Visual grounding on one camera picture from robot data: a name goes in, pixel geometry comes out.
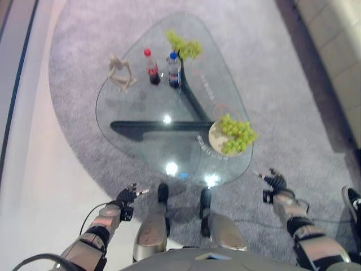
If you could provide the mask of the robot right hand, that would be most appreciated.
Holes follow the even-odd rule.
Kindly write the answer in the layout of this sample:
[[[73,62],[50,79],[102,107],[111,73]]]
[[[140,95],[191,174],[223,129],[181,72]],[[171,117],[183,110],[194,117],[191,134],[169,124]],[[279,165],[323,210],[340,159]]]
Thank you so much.
[[[264,180],[273,190],[273,192],[285,191],[287,189],[287,182],[284,176],[274,168],[269,168],[270,175],[263,174],[259,171],[254,171],[254,174]]]

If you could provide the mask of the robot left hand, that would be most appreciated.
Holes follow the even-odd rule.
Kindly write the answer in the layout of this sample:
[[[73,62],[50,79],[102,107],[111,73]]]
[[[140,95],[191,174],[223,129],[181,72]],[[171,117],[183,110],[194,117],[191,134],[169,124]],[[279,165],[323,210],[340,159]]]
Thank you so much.
[[[137,184],[131,183],[117,195],[115,203],[120,207],[128,206],[129,204],[133,203],[137,197],[144,195],[148,192],[149,189],[138,190]]]

